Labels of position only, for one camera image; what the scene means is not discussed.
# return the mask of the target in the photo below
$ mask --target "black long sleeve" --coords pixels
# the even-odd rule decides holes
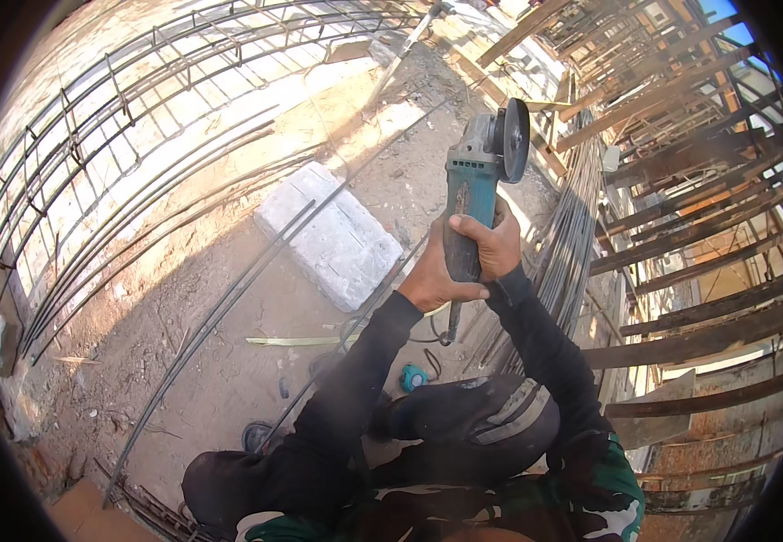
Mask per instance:
[[[574,342],[557,327],[536,297],[519,264],[506,276],[488,284],[488,306],[500,317],[524,364],[524,373],[544,384],[560,412],[554,448],[586,431],[611,431],[600,415],[593,374]]]
[[[394,291],[267,458],[261,507],[330,524],[352,496],[346,465],[360,446],[397,352],[423,317]]]

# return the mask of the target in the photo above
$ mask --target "sky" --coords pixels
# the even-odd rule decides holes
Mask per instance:
[[[711,11],[716,11],[715,15],[708,17],[708,23],[713,23],[737,13],[737,9],[735,9],[735,6],[733,6],[732,2],[729,0],[699,0],[699,5],[702,6],[702,11],[704,11],[704,13],[711,13]],[[750,35],[750,31],[747,30],[747,26],[744,23],[736,24],[731,28],[727,28],[722,32],[722,35],[729,39],[735,40],[741,45],[748,45],[753,43],[753,36]],[[750,57],[750,62],[762,70],[768,69],[764,62],[760,61],[754,56]]]

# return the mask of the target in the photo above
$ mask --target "angle grinder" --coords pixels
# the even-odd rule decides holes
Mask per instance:
[[[461,141],[449,148],[446,159],[446,215],[466,214],[488,228],[494,227],[497,181],[517,183],[527,167],[530,115],[527,104],[511,98],[496,114],[477,114],[463,129]],[[477,282],[478,247],[470,238],[443,229],[446,268],[457,282]],[[455,341],[461,319],[461,302],[451,302],[449,330],[440,334],[440,343]]]

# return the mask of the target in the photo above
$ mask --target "hand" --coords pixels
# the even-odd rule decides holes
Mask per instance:
[[[447,301],[488,299],[490,294],[478,283],[457,283],[449,276],[443,250],[443,222],[445,215],[430,223],[428,246],[416,266],[397,289],[422,312],[439,309]]]
[[[452,215],[449,225],[479,246],[482,282],[505,276],[521,263],[521,227],[506,200],[500,196],[497,196],[494,204],[493,230],[465,214]]]

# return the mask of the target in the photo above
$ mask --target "tape measure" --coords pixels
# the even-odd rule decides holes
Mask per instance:
[[[428,383],[428,374],[419,369],[417,365],[405,365],[400,374],[400,387],[406,393],[412,393],[412,390]]]

